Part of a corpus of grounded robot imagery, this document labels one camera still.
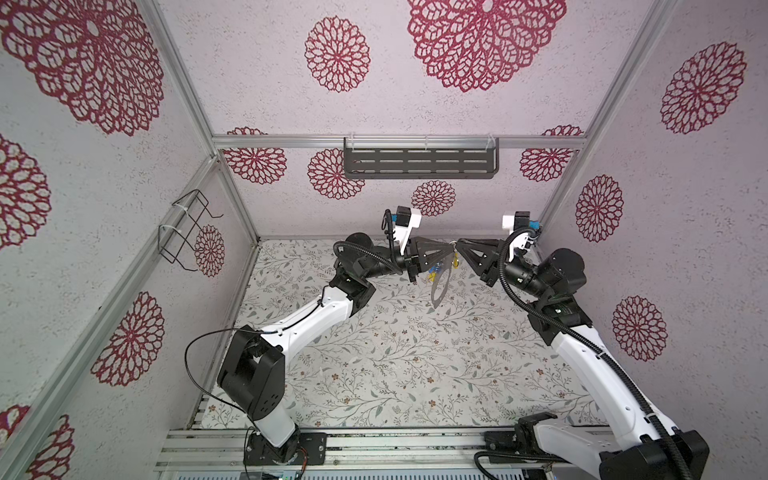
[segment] metal rail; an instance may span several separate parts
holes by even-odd
[[[184,191],[202,188],[215,171],[216,165],[215,157],[207,158],[197,169]],[[171,207],[161,223],[173,225],[183,216],[182,209]],[[85,331],[59,363],[51,378],[45,383],[22,423],[3,448],[0,456],[0,478],[13,480],[24,475],[32,459],[41,450],[48,434],[55,429],[62,409],[66,406],[80,379],[91,367],[109,336],[118,327],[125,314],[126,305],[136,297],[141,285],[152,273],[159,259],[157,237],[153,229],[150,238],[101,304],[88,326],[85,327]]]
[[[205,148],[210,155],[216,155],[220,158],[220,154],[211,138],[212,132],[210,123],[205,115],[200,99],[197,96],[197,92],[192,85],[192,80],[187,73],[187,69],[184,67],[184,62],[181,60],[181,55],[176,47],[176,43],[170,35],[160,6],[155,0],[136,0],[136,6],[139,8],[144,23],[147,24],[147,29],[152,35],[157,50],[164,60],[165,72],[167,74],[166,78],[169,78],[176,87],[176,94],[180,96],[181,103],[184,104],[184,107],[192,120],[197,136],[200,138],[203,145],[205,145]],[[220,158],[220,160],[222,160],[222,165],[227,165],[223,159]],[[225,175],[229,177],[227,181],[224,182],[224,188],[227,191],[227,195],[233,200],[235,210],[240,216],[243,225],[246,227],[246,231],[248,232],[251,241],[256,243],[258,241],[256,227],[248,213],[248,209],[245,207],[240,192],[235,187],[232,173],[229,168],[224,168],[223,170]]]
[[[406,468],[475,468],[473,456],[485,449],[483,433],[494,428],[434,429],[302,429],[329,435],[323,470]],[[155,465],[156,472],[216,472],[243,470],[240,430],[171,430]],[[540,462],[509,463],[512,468],[543,468]],[[575,468],[569,464],[557,467]],[[268,471],[298,467],[275,465]]]
[[[546,226],[563,207],[574,189],[581,185],[581,177],[592,159],[593,153],[605,137],[611,122],[616,118],[619,107],[629,94],[632,85],[643,71],[650,53],[667,28],[674,9],[680,0],[656,0],[643,20],[640,31],[630,46],[616,77],[608,88],[592,122],[587,127],[587,142],[580,151],[574,152],[563,171],[557,187],[547,200],[539,220]]]
[[[586,137],[551,135],[223,135],[213,136],[216,148],[582,148]]]

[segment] floral wallpaper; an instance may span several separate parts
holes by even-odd
[[[587,125],[652,1],[157,3],[216,133],[486,135]]]
[[[331,240],[262,244],[237,326],[271,323],[333,277]],[[368,306],[312,341],[288,365],[285,402],[304,426],[508,425],[556,412],[574,424],[601,415],[525,314],[460,260],[437,309],[425,276],[373,280]],[[226,398],[216,387],[214,395]],[[210,400],[198,428],[247,425]]]
[[[707,441],[705,480],[765,478],[766,22],[761,0],[681,2],[539,242],[583,256],[579,304]]]
[[[2,0],[0,34],[40,91],[78,121],[133,136],[160,115],[163,69],[132,0]]]
[[[0,134],[0,250],[37,235],[50,212],[51,190],[38,161]]]

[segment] black cable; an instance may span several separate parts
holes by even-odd
[[[485,475],[487,478],[490,478],[490,480],[498,480],[495,475],[493,475],[491,472],[485,469],[482,465],[480,465],[480,458],[482,457],[496,457],[496,458],[509,458],[511,460],[520,460],[520,461],[530,461],[530,462],[565,462],[562,458],[556,456],[556,455],[528,455],[528,454],[521,454],[521,453],[505,453],[505,452],[487,452],[484,450],[481,450],[480,452],[475,453],[475,467],[478,468],[480,472],[482,472],[483,475]]]
[[[373,253],[372,251],[368,250],[367,248],[361,247],[357,243],[346,242],[346,241],[340,241],[340,242],[334,243],[333,244],[333,253],[337,257],[339,255],[341,255],[341,252],[339,251],[340,247],[349,248],[351,250],[357,250],[360,253],[364,253],[365,255],[367,255],[367,256],[373,258],[374,260],[376,260],[377,262],[383,263],[384,266],[389,268],[391,271],[393,271],[393,272],[395,272],[395,273],[397,273],[399,275],[402,275],[402,269],[399,266],[397,266],[396,263],[392,263],[391,261],[387,260],[386,258],[381,257],[380,255],[377,255],[377,254]]]
[[[245,431],[245,440],[243,440],[243,468],[245,468],[245,478],[246,480],[251,480],[250,473],[248,473],[248,465],[245,464],[245,452],[246,447],[248,446],[248,432],[250,432],[251,427],[248,427]]]
[[[311,309],[309,313],[307,313],[305,316],[303,316],[303,317],[301,317],[300,319],[298,319],[296,322],[293,322],[293,323],[291,323],[290,325],[288,325],[288,326],[284,326],[284,327],[281,327],[281,328],[282,328],[283,330],[288,330],[289,328],[291,328],[291,327],[294,327],[294,326],[298,325],[298,324],[299,324],[299,323],[301,323],[301,322],[302,322],[302,321],[303,321],[305,318],[307,318],[308,316],[310,316],[310,315],[312,315],[313,313],[315,313],[315,310],[317,310],[317,309],[320,307],[320,305],[322,305],[322,301],[323,301],[323,296],[321,295],[321,296],[320,296],[320,300],[317,300],[317,305],[315,305],[315,308]],[[262,332],[262,331],[259,331],[259,333],[261,333],[262,335],[273,335],[274,333],[279,333],[279,332]]]
[[[214,330],[213,332],[204,333],[203,335],[195,337],[191,342],[189,342],[187,344],[187,348],[184,349],[184,368],[187,369],[187,375],[190,377],[190,380],[192,380],[192,383],[194,383],[194,385],[197,387],[198,390],[200,390],[202,393],[205,393],[206,395],[208,395],[212,399],[216,399],[216,400],[218,400],[219,402],[222,402],[225,405],[229,405],[233,409],[236,409],[236,410],[241,411],[242,413],[245,413],[245,415],[247,417],[248,413],[245,410],[243,410],[242,408],[240,408],[239,406],[237,406],[237,405],[235,405],[233,403],[229,403],[227,400],[220,399],[219,397],[215,396],[213,393],[208,392],[206,389],[201,387],[200,384],[197,383],[195,381],[194,377],[192,376],[192,372],[190,371],[190,364],[187,361],[187,354],[189,353],[190,347],[192,346],[193,343],[195,343],[196,341],[198,341],[199,339],[201,339],[203,337],[206,337],[206,336],[209,336],[209,335],[213,335],[214,333],[222,333],[222,332],[245,332],[245,333],[261,333],[261,334],[264,334],[264,332],[262,332],[261,330],[256,330],[254,332],[253,330],[246,330],[246,329],[239,329],[239,328],[221,329],[221,330]]]
[[[392,263],[397,265],[397,256],[395,255],[395,227],[392,225],[392,211],[388,208],[384,210],[384,218],[382,219],[382,229],[386,223],[386,238],[389,241],[389,257]]]
[[[301,464],[301,472],[299,472],[299,474],[296,476],[296,478],[294,480],[301,480],[301,478],[303,478],[304,473],[306,472],[306,464],[310,460],[310,454],[307,453],[306,449],[304,447],[302,447],[302,446],[300,446],[299,449],[301,450],[301,452],[304,455],[304,461]]]
[[[611,367],[611,370],[613,370],[616,373],[616,375],[621,379],[622,383],[627,387],[627,389],[630,391],[634,399],[640,405],[641,410],[646,415],[651,425],[653,425],[656,431],[658,432],[661,438],[662,446],[664,447],[664,449],[667,451],[667,454],[672,459],[672,462],[674,463],[675,468],[677,469],[677,473],[680,475],[680,480],[692,480],[690,469],[688,468],[688,465],[683,459],[683,455],[680,453],[679,448],[677,447],[677,445],[675,445],[674,441],[672,440],[672,437],[670,436],[669,432],[667,432],[667,429],[664,428],[664,425],[662,425],[661,420],[659,420],[659,418],[656,417],[656,412],[650,407],[650,404],[646,400],[643,393],[640,391],[637,385],[634,384],[634,382],[629,377],[629,375],[627,375],[627,373],[619,366],[619,364],[616,363],[616,361],[613,360],[613,358],[611,358],[611,356],[608,355],[606,352],[604,352],[599,346],[595,345],[593,342],[589,341],[588,339],[580,335],[578,332],[576,332],[572,328],[569,328],[566,325],[563,325],[561,322],[557,321],[554,318],[551,318],[548,315],[545,315],[543,312],[539,312],[533,306],[524,302],[519,296],[517,296],[517,294],[515,294],[515,291],[509,286],[509,282],[507,280],[507,272],[505,269],[508,263],[508,253],[506,252],[509,251],[509,246],[512,244],[512,241],[518,235],[522,235],[523,233],[534,233],[534,232],[535,230],[533,230],[530,227],[518,228],[517,230],[512,232],[509,235],[509,237],[507,237],[507,240],[505,240],[505,242],[501,246],[501,249],[499,250],[500,254],[499,254],[499,262],[498,262],[498,279],[499,279],[499,282],[502,284],[502,288],[507,293],[507,296],[509,296],[509,298],[513,302],[515,302],[517,306],[522,308],[525,312],[530,313],[532,316],[535,316],[537,319],[541,320],[547,325],[552,326],[555,329],[558,329],[565,334],[573,336],[576,340],[585,344],[592,351],[594,351],[600,359],[604,360],[608,364],[608,366]]]

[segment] black mounting plate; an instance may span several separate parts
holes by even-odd
[[[490,452],[515,453],[518,448],[515,430],[501,430],[483,433],[485,449]],[[508,458],[489,457],[490,463],[509,463]]]
[[[248,439],[250,451],[246,449],[243,463],[248,466],[274,466],[274,465],[301,465],[304,462],[301,447],[310,454],[307,465],[322,465],[326,461],[326,433],[301,433],[299,434],[299,448],[296,449],[296,455],[286,464],[278,464],[274,461],[274,456],[270,446],[266,443],[263,436],[252,433]]]

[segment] metal bracket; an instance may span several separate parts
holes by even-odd
[[[493,178],[498,138],[485,148],[354,148],[344,139],[344,174],[352,179]]]
[[[326,461],[326,443],[328,435],[321,432],[299,434],[299,446],[297,454],[285,465],[302,465],[304,463],[301,449],[308,454],[307,465],[322,465]],[[266,439],[258,433],[253,433],[248,439],[243,463],[248,466],[275,466],[278,465],[273,458],[272,450],[266,443]]]

